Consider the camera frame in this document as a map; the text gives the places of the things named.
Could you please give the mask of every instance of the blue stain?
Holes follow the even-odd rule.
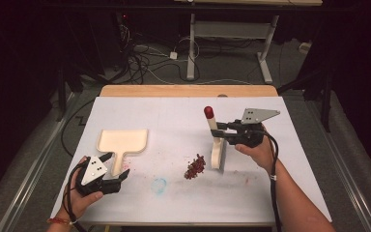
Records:
[[[152,191],[155,194],[162,194],[166,186],[167,186],[167,182],[164,179],[162,178],[155,179],[152,182]]]

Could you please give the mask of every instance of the floor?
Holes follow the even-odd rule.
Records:
[[[185,62],[150,65],[166,60],[172,47],[145,42],[136,50],[147,57],[142,63],[150,62],[147,72],[143,76],[135,73],[134,78],[127,74],[118,81],[125,84],[142,81],[143,84],[262,85],[264,80],[255,58],[262,45],[261,41],[201,41],[196,59],[199,78],[187,82],[182,80],[186,76]],[[295,40],[271,45],[267,63],[272,85],[276,88],[296,78],[306,57],[298,51],[299,46],[300,42]],[[180,48],[179,52],[178,60],[186,59]],[[114,73],[110,69],[106,77]],[[69,94],[68,111],[61,122],[56,122],[58,102],[56,96],[53,97],[53,110],[24,143],[2,179],[0,231],[45,231],[47,228],[45,220],[50,216],[71,162],[68,153],[75,150],[90,114],[90,100],[101,89],[101,85],[87,76],[82,76],[82,81],[83,92]],[[282,96],[327,202],[334,227],[337,231],[371,231],[371,160],[343,114],[340,102],[332,93],[331,133],[326,133],[319,122],[319,102],[305,101],[301,90],[288,91]],[[89,231],[121,230],[100,225],[87,228]]]

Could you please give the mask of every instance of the person's right hand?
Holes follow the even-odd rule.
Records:
[[[267,136],[264,135],[263,142],[254,148],[250,148],[243,144],[237,144],[235,148],[237,151],[252,157],[258,166],[264,168],[268,174],[271,174],[273,147]]]

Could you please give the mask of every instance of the red brush handle tip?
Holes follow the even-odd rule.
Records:
[[[206,114],[207,119],[212,119],[214,117],[213,109],[210,106],[204,108],[204,113]]]

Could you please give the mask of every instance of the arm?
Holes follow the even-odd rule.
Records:
[[[252,159],[271,174],[272,146],[264,136],[263,143],[255,148],[237,144],[236,149]],[[284,231],[335,231],[327,218],[303,193],[280,160],[276,162],[276,201]]]
[[[80,160],[79,163],[86,160],[86,158],[83,158]],[[103,197],[103,193],[101,191],[93,192],[92,194],[89,194],[87,196],[82,197],[79,192],[77,192],[76,189],[74,189],[74,183],[76,181],[76,177],[80,169],[78,169],[71,178],[71,207],[76,215],[77,218],[80,218],[84,215],[86,209],[101,199]],[[66,211],[66,209],[63,207],[63,205],[60,207],[58,213],[55,216],[56,218],[63,219],[65,221],[70,221],[69,214]],[[63,223],[51,223],[49,228],[47,229],[47,232],[69,232],[71,231],[72,227],[67,224]]]

